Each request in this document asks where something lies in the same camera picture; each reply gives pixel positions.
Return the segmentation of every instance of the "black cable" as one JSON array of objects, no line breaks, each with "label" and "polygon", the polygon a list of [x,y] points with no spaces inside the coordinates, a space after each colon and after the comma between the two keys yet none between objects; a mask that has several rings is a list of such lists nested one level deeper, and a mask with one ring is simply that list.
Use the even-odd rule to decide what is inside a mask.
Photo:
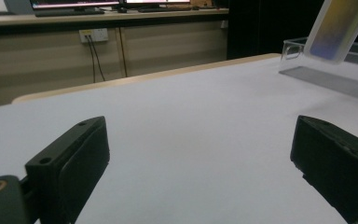
[{"label": "black cable", "polygon": [[89,43],[89,51],[91,51],[91,58],[92,58],[92,78],[93,78],[93,83],[95,83],[95,62],[94,62],[94,53],[92,52],[92,47],[91,47],[91,36],[90,35],[85,35],[87,42]]},{"label": "black cable", "polygon": [[92,41],[92,39],[91,39],[90,42],[91,42],[92,48],[94,49],[95,57],[97,58],[98,67],[99,67],[99,69],[100,69],[101,77],[103,77],[103,81],[105,81],[105,78],[104,78],[104,76],[103,76],[103,69],[101,68],[101,64],[100,64],[100,59],[98,58],[98,52],[97,52],[97,49],[96,49],[95,46],[94,46],[94,41]]}]

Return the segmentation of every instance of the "white tabletop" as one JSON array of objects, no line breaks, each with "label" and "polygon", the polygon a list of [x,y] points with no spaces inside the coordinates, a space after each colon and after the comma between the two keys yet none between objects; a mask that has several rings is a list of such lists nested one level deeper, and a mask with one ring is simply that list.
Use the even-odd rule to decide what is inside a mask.
[{"label": "white tabletop", "polygon": [[345,223],[289,155],[298,115],[358,136],[358,99],[279,58],[0,106],[0,175],[105,116],[111,162],[78,223]]}]

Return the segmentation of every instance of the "power outlet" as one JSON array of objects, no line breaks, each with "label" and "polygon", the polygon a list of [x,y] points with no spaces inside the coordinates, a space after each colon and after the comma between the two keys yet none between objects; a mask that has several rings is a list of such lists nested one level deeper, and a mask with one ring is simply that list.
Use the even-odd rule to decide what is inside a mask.
[{"label": "power outlet", "polygon": [[79,34],[80,41],[82,43],[88,43],[87,36],[90,37],[93,42],[107,41],[109,39],[106,28],[94,30],[79,30]]}]

